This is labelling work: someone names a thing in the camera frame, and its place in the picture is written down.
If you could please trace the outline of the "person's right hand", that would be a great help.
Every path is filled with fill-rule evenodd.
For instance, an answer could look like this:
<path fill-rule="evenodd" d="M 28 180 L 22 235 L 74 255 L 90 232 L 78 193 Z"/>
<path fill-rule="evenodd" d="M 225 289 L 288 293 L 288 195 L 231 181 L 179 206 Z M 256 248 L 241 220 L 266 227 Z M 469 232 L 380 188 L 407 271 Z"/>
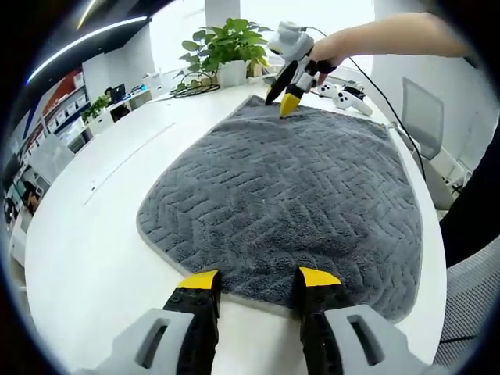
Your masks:
<path fill-rule="evenodd" d="M 337 67 L 349 57 L 350 41 L 349 29 L 332 33 L 314 44 L 309 58 L 315 62 L 328 61 Z"/>

